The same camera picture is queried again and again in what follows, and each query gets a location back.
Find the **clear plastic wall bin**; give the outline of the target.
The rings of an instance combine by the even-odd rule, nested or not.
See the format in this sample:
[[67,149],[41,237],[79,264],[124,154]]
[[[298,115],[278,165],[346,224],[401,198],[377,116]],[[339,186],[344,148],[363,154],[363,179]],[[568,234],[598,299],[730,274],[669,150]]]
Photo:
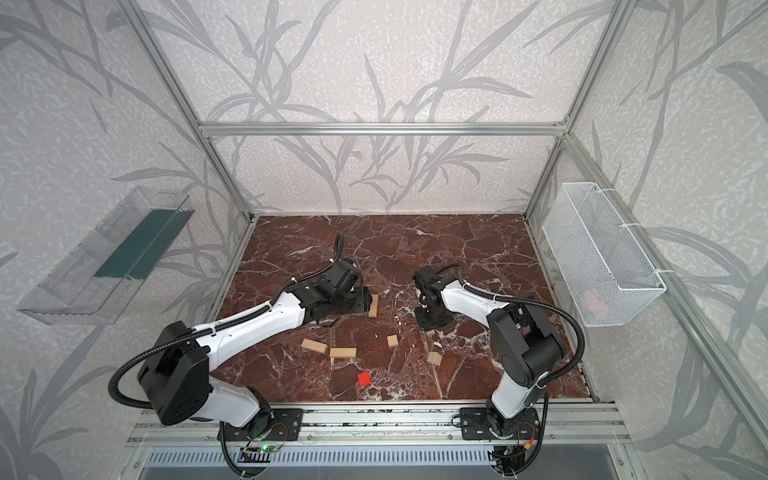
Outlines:
[[186,193],[134,188],[17,310],[47,325],[114,323],[194,213]]

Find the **aluminium front rail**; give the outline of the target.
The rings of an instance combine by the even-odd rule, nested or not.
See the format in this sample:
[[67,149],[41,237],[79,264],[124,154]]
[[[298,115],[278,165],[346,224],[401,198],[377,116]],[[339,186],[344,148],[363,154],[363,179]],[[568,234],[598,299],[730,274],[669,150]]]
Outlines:
[[[461,408],[482,408],[479,401],[309,402],[278,403],[278,408],[304,410],[296,441],[255,441],[253,446],[285,447],[458,445]],[[139,416],[127,447],[216,446],[216,422],[185,421],[163,426],[151,411]],[[546,444],[629,443],[625,422],[612,403],[553,400],[549,405],[543,439]]]

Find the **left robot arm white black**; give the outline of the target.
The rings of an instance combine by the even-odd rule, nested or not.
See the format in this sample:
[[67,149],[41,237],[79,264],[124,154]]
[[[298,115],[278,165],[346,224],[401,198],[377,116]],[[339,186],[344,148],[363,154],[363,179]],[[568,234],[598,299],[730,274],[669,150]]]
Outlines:
[[117,403],[153,410],[166,426],[192,418],[251,424],[268,412],[253,390],[213,376],[230,358],[279,333],[328,316],[365,313],[372,304],[363,273],[338,259],[317,277],[286,285],[273,299],[194,328],[167,325],[155,345],[119,367],[108,383]]

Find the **red cube block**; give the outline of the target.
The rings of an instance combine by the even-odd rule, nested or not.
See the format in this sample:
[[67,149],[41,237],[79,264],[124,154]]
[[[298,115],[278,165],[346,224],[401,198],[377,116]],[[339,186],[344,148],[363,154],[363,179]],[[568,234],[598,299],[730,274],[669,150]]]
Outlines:
[[357,375],[358,384],[363,387],[370,385],[372,382],[372,378],[369,372],[362,372]]

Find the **small wood cube right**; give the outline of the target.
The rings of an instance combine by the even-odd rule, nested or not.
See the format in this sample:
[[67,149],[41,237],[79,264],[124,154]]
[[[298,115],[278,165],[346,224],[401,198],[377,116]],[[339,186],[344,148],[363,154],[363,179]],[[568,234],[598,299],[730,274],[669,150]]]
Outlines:
[[427,361],[435,366],[440,366],[442,363],[443,357],[438,352],[430,352],[427,357]]

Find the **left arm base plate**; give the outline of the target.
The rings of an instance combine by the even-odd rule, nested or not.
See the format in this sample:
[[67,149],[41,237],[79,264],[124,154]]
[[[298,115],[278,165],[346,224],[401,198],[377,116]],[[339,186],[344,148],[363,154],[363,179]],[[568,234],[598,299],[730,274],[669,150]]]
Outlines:
[[242,427],[225,423],[219,430],[217,439],[225,442],[296,441],[303,416],[304,410],[301,408],[277,408],[268,413],[259,412]]

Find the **wood block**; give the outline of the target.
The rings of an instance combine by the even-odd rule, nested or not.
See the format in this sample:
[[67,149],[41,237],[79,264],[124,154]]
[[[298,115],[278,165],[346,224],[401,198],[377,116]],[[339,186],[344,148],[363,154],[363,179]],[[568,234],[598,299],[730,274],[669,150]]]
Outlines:
[[357,356],[356,348],[331,348],[329,356],[332,359],[354,359]]
[[328,352],[328,350],[329,350],[329,347],[328,347],[327,344],[321,343],[321,342],[318,342],[318,341],[315,341],[315,340],[311,340],[311,339],[308,339],[308,338],[305,338],[302,341],[301,348],[304,349],[304,350],[308,350],[308,351],[311,351],[311,352],[319,353],[319,354],[322,354],[322,355],[325,355]]
[[376,318],[378,316],[378,304],[379,304],[379,295],[373,294],[371,305],[368,311],[369,318]]

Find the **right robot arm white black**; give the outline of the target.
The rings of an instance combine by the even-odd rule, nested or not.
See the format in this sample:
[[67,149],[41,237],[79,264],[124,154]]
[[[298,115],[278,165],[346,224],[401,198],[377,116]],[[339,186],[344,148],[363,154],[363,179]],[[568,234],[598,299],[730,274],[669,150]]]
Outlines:
[[413,280],[420,306],[419,327],[429,331],[453,321],[457,314],[488,328],[504,374],[487,402],[490,430],[500,438],[513,428],[547,392],[549,383],[575,369],[585,352],[579,322],[565,310],[533,297],[513,297],[479,289],[463,272],[443,277],[430,266]]

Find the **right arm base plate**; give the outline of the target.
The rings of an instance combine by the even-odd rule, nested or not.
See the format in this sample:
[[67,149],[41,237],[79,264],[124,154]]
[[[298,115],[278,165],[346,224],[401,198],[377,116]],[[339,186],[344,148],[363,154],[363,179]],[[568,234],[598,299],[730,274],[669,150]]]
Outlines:
[[486,407],[461,408],[459,428],[463,440],[514,440],[529,443],[540,436],[540,420],[535,408],[525,408],[512,418]]

